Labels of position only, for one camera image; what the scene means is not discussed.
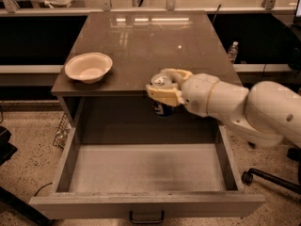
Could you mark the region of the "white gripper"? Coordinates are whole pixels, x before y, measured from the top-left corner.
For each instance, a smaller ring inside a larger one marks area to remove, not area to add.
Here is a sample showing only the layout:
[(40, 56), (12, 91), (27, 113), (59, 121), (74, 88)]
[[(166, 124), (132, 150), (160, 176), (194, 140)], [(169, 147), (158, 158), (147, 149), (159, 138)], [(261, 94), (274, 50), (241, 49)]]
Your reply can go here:
[(216, 76), (205, 73), (193, 75), (187, 70), (163, 69), (161, 73), (171, 78), (170, 88), (155, 87), (148, 84), (146, 91), (152, 100), (164, 105), (184, 105), (188, 112), (201, 117), (207, 117), (209, 97), (214, 86), (220, 82)]

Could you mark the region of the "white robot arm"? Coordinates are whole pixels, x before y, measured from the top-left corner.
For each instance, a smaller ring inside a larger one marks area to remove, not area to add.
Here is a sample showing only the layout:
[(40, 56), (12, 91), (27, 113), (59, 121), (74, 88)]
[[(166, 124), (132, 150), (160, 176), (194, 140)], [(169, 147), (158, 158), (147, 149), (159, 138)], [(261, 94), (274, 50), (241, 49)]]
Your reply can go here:
[(148, 96), (163, 105), (221, 121), (233, 133), (260, 147), (287, 138), (301, 147), (301, 96), (272, 81), (251, 89), (206, 73), (163, 69), (146, 85)]

